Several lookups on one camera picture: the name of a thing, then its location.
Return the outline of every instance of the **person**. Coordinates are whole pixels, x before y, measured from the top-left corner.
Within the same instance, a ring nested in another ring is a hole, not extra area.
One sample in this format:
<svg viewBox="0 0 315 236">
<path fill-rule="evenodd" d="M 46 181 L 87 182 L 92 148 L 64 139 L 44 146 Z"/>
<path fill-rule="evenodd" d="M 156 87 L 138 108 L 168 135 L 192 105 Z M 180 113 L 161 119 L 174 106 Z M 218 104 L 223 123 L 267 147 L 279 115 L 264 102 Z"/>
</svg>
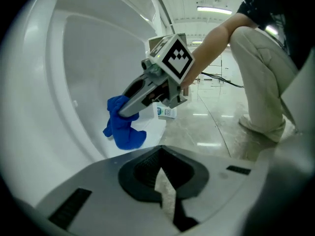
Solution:
<svg viewBox="0 0 315 236">
<path fill-rule="evenodd" d="M 182 88 L 189 86 L 230 43 L 248 99 L 249 114 L 239 123 L 276 143 L 285 128 L 283 114 L 293 122 L 281 94 L 303 66 L 314 39 L 297 21 L 306 15 L 297 13 L 291 1 L 244 0 L 237 13 L 210 31 L 192 53 L 195 62 L 182 83 Z M 255 30 L 268 25 L 278 29 L 279 40 Z"/>
</svg>

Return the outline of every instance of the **small white box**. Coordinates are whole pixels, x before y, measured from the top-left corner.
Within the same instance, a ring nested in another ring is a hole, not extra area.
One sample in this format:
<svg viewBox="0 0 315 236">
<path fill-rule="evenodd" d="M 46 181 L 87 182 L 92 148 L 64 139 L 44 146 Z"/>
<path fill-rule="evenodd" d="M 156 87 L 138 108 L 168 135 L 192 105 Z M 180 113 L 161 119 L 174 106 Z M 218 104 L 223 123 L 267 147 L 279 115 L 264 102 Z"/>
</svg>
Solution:
<svg viewBox="0 0 315 236">
<path fill-rule="evenodd" d="M 177 34 L 161 39 L 151 51 L 149 59 L 151 63 L 157 64 L 179 85 L 194 62 L 186 44 Z"/>
</svg>

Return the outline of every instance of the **beige pants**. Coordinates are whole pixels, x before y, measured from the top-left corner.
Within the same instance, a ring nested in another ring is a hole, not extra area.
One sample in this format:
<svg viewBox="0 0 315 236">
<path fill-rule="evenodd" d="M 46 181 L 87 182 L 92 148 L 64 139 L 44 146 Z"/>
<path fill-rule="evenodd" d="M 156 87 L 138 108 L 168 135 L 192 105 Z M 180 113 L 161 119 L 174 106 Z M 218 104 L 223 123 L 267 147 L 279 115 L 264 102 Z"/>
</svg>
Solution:
<svg viewBox="0 0 315 236">
<path fill-rule="evenodd" d="M 291 58 L 270 38 L 239 27 L 231 36 L 231 50 L 243 78 L 252 124 L 262 133 L 291 119 L 280 99 L 298 70 Z"/>
</svg>

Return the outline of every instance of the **ceiling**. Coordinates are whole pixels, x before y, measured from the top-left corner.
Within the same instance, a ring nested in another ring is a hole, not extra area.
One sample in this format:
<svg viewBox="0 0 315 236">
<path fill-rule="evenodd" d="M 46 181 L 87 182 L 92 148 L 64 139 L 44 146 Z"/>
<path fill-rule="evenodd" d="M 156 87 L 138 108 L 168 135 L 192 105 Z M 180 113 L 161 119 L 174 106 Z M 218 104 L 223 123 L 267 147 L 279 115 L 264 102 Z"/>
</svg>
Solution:
<svg viewBox="0 0 315 236">
<path fill-rule="evenodd" d="M 162 0 L 175 33 L 186 33 L 187 44 L 202 40 L 205 35 L 230 15 L 197 11 L 197 6 L 213 6 L 236 13 L 242 0 Z"/>
</svg>

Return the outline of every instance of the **floor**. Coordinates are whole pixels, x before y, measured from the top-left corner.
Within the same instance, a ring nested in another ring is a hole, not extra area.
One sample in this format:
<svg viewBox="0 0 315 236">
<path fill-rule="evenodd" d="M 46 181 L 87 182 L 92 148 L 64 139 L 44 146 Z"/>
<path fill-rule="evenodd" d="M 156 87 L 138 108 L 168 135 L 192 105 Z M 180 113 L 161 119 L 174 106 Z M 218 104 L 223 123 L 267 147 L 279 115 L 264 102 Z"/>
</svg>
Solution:
<svg viewBox="0 0 315 236">
<path fill-rule="evenodd" d="M 276 145 L 238 123 L 239 117 L 248 113 L 243 88 L 201 80 L 189 87 L 187 99 L 177 107 L 175 119 L 163 118 L 167 124 L 161 145 L 250 161 L 255 161 L 263 149 Z M 294 126 L 286 119 L 282 139 L 293 133 Z"/>
</svg>

